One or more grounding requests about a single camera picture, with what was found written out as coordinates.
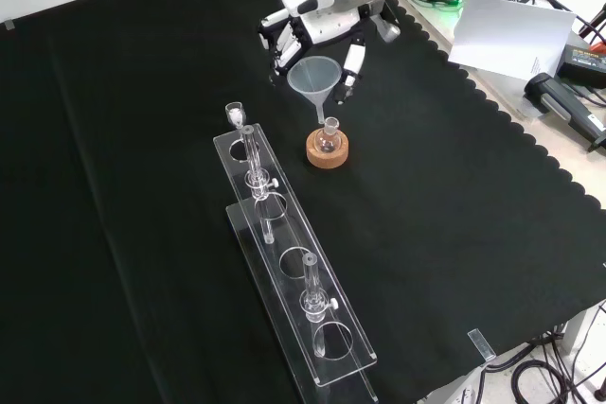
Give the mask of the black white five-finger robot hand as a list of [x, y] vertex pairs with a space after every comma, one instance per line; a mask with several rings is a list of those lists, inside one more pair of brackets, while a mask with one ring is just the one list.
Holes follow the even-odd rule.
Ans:
[[310, 50], [349, 39], [342, 76], [333, 95], [342, 104], [360, 79], [365, 60], [363, 25], [369, 20], [387, 43], [400, 35], [399, 22], [386, 0], [372, 0], [347, 11], [316, 9], [301, 16], [281, 9], [260, 20], [258, 35], [270, 57], [271, 74], [276, 77], [285, 77]]

